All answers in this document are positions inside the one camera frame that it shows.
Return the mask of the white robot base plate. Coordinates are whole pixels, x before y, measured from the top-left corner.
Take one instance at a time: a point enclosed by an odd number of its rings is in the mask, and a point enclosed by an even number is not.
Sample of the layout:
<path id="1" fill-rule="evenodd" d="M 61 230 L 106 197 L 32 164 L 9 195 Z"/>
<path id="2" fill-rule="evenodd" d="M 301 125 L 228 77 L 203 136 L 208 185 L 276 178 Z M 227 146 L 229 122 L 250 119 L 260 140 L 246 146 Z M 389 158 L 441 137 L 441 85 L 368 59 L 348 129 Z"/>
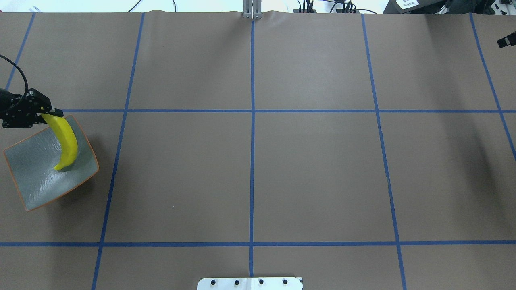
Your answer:
<path id="1" fill-rule="evenodd" d="M 302 290 L 304 283 L 298 277 L 232 277 L 202 278 L 197 290 Z"/>

